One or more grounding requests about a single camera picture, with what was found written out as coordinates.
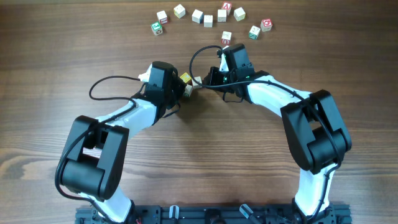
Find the white cube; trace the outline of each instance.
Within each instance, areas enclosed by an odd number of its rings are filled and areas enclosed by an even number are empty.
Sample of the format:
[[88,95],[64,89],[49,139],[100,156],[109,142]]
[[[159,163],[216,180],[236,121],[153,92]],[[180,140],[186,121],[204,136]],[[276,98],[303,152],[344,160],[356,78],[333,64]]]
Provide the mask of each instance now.
[[195,9],[194,12],[192,13],[192,21],[201,23],[203,20],[203,12],[199,11],[198,9]]
[[261,21],[261,30],[263,31],[263,32],[265,32],[265,31],[269,31],[269,30],[271,30],[271,28],[272,28],[272,21],[271,21],[271,19],[263,19],[262,21]]
[[181,4],[179,4],[174,8],[174,14],[179,19],[181,19],[181,17],[185,16],[185,8]]
[[155,35],[163,33],[162,25],[159,22],[155,22],[154,24],[150,25],[150,28],[152,28],[152,32]]
[[167,23],[167,15],[164,10],[157,13],[157,20],[160,22],[160,24]]
[[217,12],[217,22],[226,22],[226,10],[219,9]]
[[260,34],[260,28],[252,26],[249,31],[249,37],[252,38],[253,40],[257,40],[259,34]]
[[231,37],[232,37],[232,33],[231,32],[223,32],[223,37],[222,37],[222,43],[223,44],[230,44],[231,43]]
[[190,97],[191,96],[191,94],[192,94],[192,86],[191,85],[186,85],[186,87],[185,87],[185,91],[184,91],[184,96],[186,96],[186,97]]
[[229,15],[229,13],[231,12],[231,9],[232,9],[232,3],[230,3],[230,2],[224,2],[221,8],[222,8],[222,9],[225,9],[227,15]]
[[240,7],[239,9],[235,9],[234,17],[237,21],[241,21],[246,17],[246,13],[244,12],[242,7]]
[[[195,77],[194,79],[195,79],[196,81],[198,81],[198,83],[201,84],[201,78],[200,78],[200,77]],[[195,83],[195,81],[192,80],[192,88],[193,88],[194,90],[196,90],[197,88],[201,88],[201,85]]]
[[203,23],[205,24],[205,27],[213,27],[213,16],[205,15],[205,20]]

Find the wooden table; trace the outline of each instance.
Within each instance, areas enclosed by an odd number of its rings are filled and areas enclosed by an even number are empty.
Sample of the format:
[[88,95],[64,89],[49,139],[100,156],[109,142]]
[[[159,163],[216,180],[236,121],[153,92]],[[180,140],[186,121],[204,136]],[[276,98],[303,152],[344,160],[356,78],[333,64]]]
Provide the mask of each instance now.
[[[331,185],[354,223],[398,223],[397,1],[234,1],[245,20],[192,22],[195,9],[216,18],[221,1],[0,6],[0,223],[71,223],[82,202],[63,198],[53,177],[73,120],[108,114],[124,101],[88,98],[108,75],[137,77],[155,60],[188,71],[193,53],[244,43],[256,70],[307,91],[330,91],[353,148]],[[170,23],[150,24],[166,10]],[[251,40],[252,25],[274,27]],[[198,56],[195,76],[218,66]],[[130,96],[141,84],[110,80],[96,96]],[[183,100],[129,141],[121,188],[137,205],[288,203],[299,184],[281,119],[249,103],[224,103],[211,90]]]

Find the yellow block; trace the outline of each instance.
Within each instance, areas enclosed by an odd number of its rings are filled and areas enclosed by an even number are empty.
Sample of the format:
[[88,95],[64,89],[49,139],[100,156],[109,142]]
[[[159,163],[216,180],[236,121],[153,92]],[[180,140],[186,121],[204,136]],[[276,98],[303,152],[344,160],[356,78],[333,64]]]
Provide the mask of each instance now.
[[185,72],[184,74],[182,74],[182,76],[180,76],[180,78],[182,79],[182,81],[184,81],[185,83],[189,83],[192,79],[191,76]]

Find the wood grain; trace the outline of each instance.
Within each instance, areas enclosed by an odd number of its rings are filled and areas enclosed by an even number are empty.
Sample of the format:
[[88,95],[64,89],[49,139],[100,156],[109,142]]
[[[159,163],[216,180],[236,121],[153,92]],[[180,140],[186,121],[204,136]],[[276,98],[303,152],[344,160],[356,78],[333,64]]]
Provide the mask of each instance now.
[[[88,89],[108,75],[137,77],[155,60],[188,71],[193,53],[221,44],[224,30],[244,43],[256,70],[295,88],[330,91],[351,133],[352,150],[330,200],[351,205],[355,223],[398,223],[398,2],[234,1],[247,16],[214,27],[220,1],[0,6],[0,223],[71,223],[81,202],[62,198],[53,175],[73,120],[125,102],[96,102]],[[166,10],[170,24],[150,24]],[[274,21],[251,40],[252,25]],[[194,63],[204,77],[214,50]],[[98,96],[129,96],[140,84],[110,80]],[[297,191],[279,117],[248,103],[223,103],[198,90],[177,115],[130,140],[121,187],[138,205],[287,203]]]

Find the toy block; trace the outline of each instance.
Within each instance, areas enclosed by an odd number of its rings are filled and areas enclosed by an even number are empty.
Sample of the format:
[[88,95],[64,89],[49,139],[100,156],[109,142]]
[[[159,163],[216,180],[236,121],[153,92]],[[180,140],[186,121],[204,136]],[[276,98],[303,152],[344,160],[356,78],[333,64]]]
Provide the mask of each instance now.
[[180,78],[181,78],[182,81],[184,81],[186,84],[191,84],[191,83],[192,83],[191,76],[190,76],[187,72],[185,72],[184,74],[182,74],[182,75],[180,76]]
[[192,86],[191,85],[187,85],[185,87],[185,91],[184,91],[183,95],[186,96],[186,97],[190,97],[191,94],[192,94],[192,90],[193,90]]
[[[198,83],[201,84],[201,78],[200,78],[200,77],[195,77],[194,79],[195,79],[196,81],[198,81]],[[192,80],[192,88],[193,88],[194,90],[196,90],[197,88],[201,88],[201,85],[195,83],[195,82]]]
[[257,40],[259,34],[260,34],[260,28],[252,26],[249,32],[249,37],[252,38],[253,40]]
[[181,4],[179,4],[174,8],[174,14],[179,19],[181,19],[181,17],[185,16],[185,8]]
[[237,21],[241,21],[246,17],[246,13],[244,12],[242,7],[240,7],[239,9],[235,9],[234,17]]
[[232,33],[231,32],[223,32],[223,37],[222,37],[222,43],[223,44],[230,44],[231,43],[231,37]]
[[213,27],[213,16],[205,15],[205,20],[203,21],[205,27]]
[[203,20],[203,12],[199,11],[198,9],[195,9],[194,12],[192,13],[192,21],[201,24],[202,20]]
[[157,20],[160,22],[160,24],[167,23],[167,15],[164,10],[157,13]]
[[217,12],[217,22],[226,22],[226,10],[219,9]]
[[269,31],[269,30],[271,30],[271,28],[272,28],[272,21],[271,21],[271,19],[263,19],[263,20],[261,21],[261,30],[262,30],[263,32]]
[[232,3],[230,2],[224,2],[223,6],[221,7],[222,9],[226,10],[227,15],[229,15],[229,13],[231,12],[232,9]]
[[152,32],[155,35],[163,33],[162,25],[159,22],[155,22],[154,24],[150,25],[150,28],[152,28]]

